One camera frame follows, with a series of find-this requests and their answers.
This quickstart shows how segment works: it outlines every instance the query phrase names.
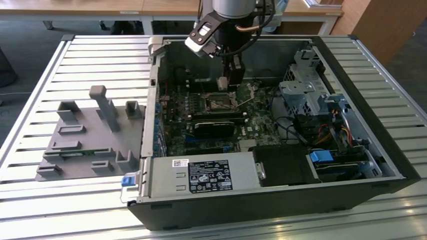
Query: wooden desk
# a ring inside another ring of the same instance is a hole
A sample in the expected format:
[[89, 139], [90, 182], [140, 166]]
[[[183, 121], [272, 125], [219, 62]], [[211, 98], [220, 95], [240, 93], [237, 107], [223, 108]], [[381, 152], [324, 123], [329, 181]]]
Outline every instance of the wooden desk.
[[[152, 34], [152, 21], [195, 21], [199, 0], [144, 0], [141, 19], [145, 34]], [[289, 0], [283, 22], [323, 22], [319, 34], [328, 35], [343, 11], [308, 8], [303, 0]]]
[[0, 20], [140, 20], [144, 0], [0, 0]]

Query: metal slotted table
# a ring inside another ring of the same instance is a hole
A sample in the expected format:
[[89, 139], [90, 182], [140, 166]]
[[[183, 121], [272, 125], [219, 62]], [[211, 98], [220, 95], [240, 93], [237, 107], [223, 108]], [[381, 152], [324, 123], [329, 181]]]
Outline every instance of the metal slotted table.
[[[425, 113], [357, 40], [323, 37], [423, 180], [351, 210], [260, 221], [149, 231], [120, 201], [120, 176], [36, 182], [61, 100], [94, 107], [92, 85], [116, 106], [145, 104], [148, 36], [62, 40], [0, 150], [0, 239], [401, 239], [427, 235]], [[328, 76], [331, 86], [340, 86]], [[135, 197], [136, 192], [126, 192]]]

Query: blue tab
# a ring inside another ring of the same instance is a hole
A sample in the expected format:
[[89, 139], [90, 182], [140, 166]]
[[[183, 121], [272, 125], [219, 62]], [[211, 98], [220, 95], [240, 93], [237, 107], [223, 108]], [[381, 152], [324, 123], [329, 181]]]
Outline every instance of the blue tab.
[[333, 157], [331, 155], [331, 152], [327, 150], [313, 151], [312, 153], [309, 153], [309, 158], [313, 163], [317, 163], [317, 162], [323, 163], [323, 162], [332, 162], [333, 161]]
[[121, 178], [121, 187], [132, 187], [136, 185], [135, 176], [124, 176]]

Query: warning label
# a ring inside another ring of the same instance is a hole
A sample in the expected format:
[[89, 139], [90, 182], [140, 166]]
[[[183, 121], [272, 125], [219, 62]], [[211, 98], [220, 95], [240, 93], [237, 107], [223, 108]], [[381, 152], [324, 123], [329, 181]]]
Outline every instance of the warning label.
[[232, 190], [228, 160], [188, 162], [188, 181], [192, 194]]

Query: barcode sticker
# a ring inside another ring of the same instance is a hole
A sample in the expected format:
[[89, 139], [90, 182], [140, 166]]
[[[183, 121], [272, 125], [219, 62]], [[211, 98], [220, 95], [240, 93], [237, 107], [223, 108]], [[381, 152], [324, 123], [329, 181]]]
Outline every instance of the barcode sticker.
[[188, 166], [188, 159], [173, 159], [172, 161], [172, 167], [187, 167]]

